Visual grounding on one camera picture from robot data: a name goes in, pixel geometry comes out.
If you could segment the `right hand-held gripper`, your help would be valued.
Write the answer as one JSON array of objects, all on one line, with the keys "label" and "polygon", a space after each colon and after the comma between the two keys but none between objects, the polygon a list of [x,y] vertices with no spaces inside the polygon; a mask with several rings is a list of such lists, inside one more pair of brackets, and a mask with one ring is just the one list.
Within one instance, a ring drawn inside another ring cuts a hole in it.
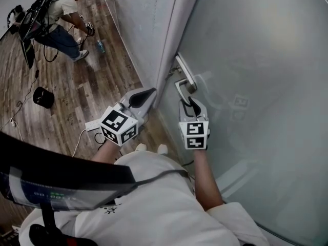
[{"label": "right hand-held gripper", "polygon": [[190,97],[195,116],[191,117],[185,102],[179,101],[179,132],[186,150],[206,150],[210,136],[207,108],[199,100]]}]

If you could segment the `person's right forearm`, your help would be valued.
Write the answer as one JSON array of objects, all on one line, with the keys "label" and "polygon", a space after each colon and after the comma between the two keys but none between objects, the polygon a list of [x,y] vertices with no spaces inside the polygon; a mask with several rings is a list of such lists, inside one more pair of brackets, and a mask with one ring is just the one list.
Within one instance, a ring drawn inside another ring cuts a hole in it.
[{"label": "person's right forearm", "polygon": [[195,196],[205,211],[223,205],[206,150],[194,150]]}]

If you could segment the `silver door handle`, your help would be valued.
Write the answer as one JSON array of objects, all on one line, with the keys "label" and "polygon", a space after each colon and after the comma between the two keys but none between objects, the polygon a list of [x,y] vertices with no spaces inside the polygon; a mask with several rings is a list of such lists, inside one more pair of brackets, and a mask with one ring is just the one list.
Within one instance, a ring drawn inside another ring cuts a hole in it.
[{"label": "silver door handle", "polygon": [[192,76],[192,74],[189,72],[189,69],[187,67],[187,65],[184,63],[182,57],[177,54],[175,56],[175,60],[177,61],[178,65],[179,65],[179,69],[183,72],[183,74],[185,75],[185,78],[180,79],[178,81],[175,82],[175,87],[176,90],[178,92],[178,95],[180,97],[180,99],[188,106],[190,107],[190,101],[187,97],[184,96],[181,86],[185,85],[187,87],[187,91],[190,94],[193,94],[194,92],[197,91],[197,84]]}]

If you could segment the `frosted glass door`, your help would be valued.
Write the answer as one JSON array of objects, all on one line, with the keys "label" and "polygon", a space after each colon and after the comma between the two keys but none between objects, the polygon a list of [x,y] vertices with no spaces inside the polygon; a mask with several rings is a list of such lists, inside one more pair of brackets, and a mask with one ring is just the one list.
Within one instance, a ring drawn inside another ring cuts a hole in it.
[{"label": "frosted glass door", "polygon": [[178,48],[225,202],[328,246],[328,0],[197,0]]}]

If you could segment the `white power strip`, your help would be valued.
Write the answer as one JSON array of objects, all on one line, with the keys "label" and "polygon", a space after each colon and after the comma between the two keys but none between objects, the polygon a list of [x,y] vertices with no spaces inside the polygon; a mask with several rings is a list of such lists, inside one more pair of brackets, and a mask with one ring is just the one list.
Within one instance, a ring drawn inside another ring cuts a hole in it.
[{"label": "white power strip", "polygon": [[85,123],[85,129],[87,132],[100,128],[100,119],[96,119]]}]

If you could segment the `person's white shirt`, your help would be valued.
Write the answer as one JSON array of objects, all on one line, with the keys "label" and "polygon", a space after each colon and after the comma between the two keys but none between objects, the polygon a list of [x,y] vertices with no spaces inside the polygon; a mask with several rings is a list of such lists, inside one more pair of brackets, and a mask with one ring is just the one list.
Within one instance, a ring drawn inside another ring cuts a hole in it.
[{"label": "person's white shirt", "polygon": [[98,246],[270,246],[237,202],[205,211],[194,182],[174,173],[89,212],[56,212],[64,233]]}]

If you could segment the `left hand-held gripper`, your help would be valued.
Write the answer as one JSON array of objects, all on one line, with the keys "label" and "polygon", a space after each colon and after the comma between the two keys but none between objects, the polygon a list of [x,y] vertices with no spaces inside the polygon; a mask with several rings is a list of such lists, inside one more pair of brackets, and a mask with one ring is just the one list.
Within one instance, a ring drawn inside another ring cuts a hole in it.
[{"label": "left hand-held gripper", "polygon": [[127,92],[113,107],[108,106],[99,122],[105,139],[123,146],[138,136],[155,99],[155,88],[138,88]]}]

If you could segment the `person's left forearm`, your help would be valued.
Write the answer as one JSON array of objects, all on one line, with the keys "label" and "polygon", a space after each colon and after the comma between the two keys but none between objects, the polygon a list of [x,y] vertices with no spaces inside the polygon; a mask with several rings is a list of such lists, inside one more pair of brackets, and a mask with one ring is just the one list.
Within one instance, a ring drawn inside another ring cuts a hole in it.
[{"label": "person's left forearm", "polygon": [[111,141],[106,141],[91,159],[94,162],[114,164],[120,154],[121,147]]}]

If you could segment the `black chest-mounted screen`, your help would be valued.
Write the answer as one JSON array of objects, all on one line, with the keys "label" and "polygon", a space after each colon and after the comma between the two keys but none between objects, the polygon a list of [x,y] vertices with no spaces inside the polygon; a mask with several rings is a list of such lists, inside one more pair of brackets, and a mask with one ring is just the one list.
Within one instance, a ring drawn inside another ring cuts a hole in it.
[{"label": "black chest-mounted screen", "polygon": [[126,195],[135,184],[127,166],[58,154],[0,132],[0,194],[16,204],[90,211]]}]

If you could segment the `black cylindrical bin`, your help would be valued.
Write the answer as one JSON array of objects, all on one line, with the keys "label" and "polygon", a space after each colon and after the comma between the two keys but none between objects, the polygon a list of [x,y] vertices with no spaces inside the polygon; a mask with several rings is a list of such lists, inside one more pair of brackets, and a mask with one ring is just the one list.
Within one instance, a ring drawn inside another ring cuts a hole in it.
[{"label": "black cylindrical bin", "polygon": [[54,94],[43,87],[37,87],[33,93],[33,102],[41,107],[50,109],[54,104]]}]

